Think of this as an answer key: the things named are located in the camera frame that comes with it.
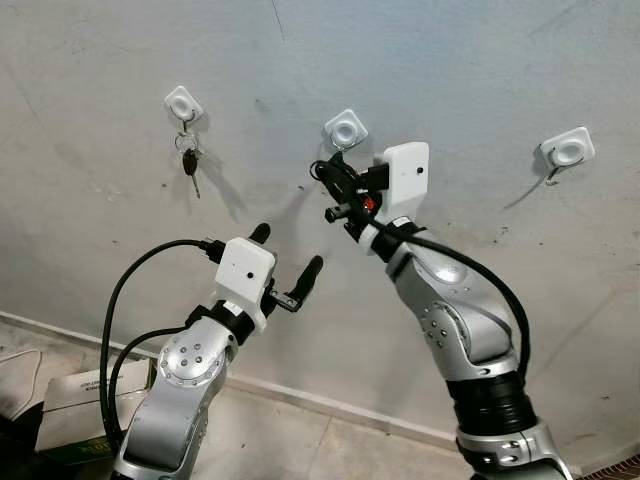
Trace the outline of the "narrow red brick pillar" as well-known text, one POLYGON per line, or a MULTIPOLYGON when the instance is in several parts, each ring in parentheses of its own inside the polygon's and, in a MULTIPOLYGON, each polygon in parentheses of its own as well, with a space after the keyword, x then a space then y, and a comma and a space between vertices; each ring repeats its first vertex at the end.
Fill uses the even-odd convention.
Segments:
POLYGON ((594 472, 590 480, 640 480, 640 456, 632 456, 616 465, 594 472))

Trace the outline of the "black floor object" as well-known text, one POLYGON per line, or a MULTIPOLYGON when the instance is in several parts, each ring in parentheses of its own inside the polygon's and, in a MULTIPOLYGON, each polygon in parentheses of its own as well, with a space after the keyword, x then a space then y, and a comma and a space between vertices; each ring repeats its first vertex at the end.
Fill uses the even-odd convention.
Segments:
POLYGON ((35 453, 38 426, 0 416, 0 480, 40 480, 35 453))

